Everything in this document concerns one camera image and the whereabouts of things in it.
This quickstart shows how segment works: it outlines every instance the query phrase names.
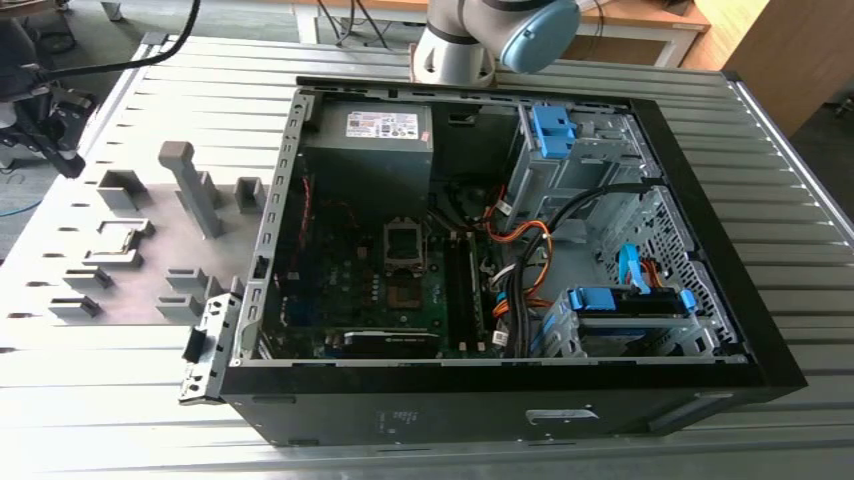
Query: ram slot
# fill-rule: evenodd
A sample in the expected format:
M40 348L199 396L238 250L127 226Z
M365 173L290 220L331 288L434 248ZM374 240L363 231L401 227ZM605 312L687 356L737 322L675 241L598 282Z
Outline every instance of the ram slot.
M451 238L445 242L445 292L449 309L449 346L474 351L478 345L475 297L471 279L469 242Z

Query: expansion slot bracket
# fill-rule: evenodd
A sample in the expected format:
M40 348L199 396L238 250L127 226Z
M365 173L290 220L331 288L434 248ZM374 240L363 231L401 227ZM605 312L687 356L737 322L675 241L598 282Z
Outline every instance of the expansion slot bracket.
M226 403L219 396L240 317L240 299L226 293L204 306L202 323L190 331L183 358L187 371L178 401L182 405Z

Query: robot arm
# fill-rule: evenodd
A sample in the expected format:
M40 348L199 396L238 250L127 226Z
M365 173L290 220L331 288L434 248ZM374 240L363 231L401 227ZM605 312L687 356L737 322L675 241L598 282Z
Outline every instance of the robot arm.
M78 142L95 97L43 80L36 48L15 20L0 20L0 45L0 165L40 157L74 178L86 166Z
M486 86L495 58L519 73L542 70L575 37L574 0L434 0L413 56L422 83Z

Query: metal table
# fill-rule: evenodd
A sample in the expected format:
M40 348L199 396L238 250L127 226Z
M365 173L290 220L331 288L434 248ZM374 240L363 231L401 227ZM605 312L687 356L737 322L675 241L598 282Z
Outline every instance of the metal table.
M163 48L168 45L143 45L136 57ZM91 166L79 180L58 180L0 269L0 347L18 349L0 355L4 471L75 471L86 478L94 471L219 471L242 480L297 475L729 479L804 478L850 467L852 226L745 87L717 73L685 70L561 62L538 75L505 71L499 79L509 88L659 102L809 388L665 438L546 446L278 450L230 407L178 405L188 329L151 306L170 293L166 268L202 266L223 283L230 275L244 275L258 218L228 221L230 233L215 242L199 238L174 198L174 180L158 164L160 143L196 145L196 166L223 192L239 176L268 181L295 76L403 81L407 61L406 53L378 49L192 38L166 64L124 73L87 131L83 154ZM47 304L72 293L62 274L79 265L95 224L112 217L91 182L104 169L131 168L154 201L139 213L156 228L143 243L143 267L111 271L116 286L92 294L102 315L60 320ZM232 215L228 208L224 216ZM188 478L187 472L180 475Z

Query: power supply label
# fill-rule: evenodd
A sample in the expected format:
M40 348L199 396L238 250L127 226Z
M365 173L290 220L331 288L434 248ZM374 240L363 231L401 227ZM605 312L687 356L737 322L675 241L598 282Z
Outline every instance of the power supply label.
M351 112L347 136L418 140L418 115L414 113Z

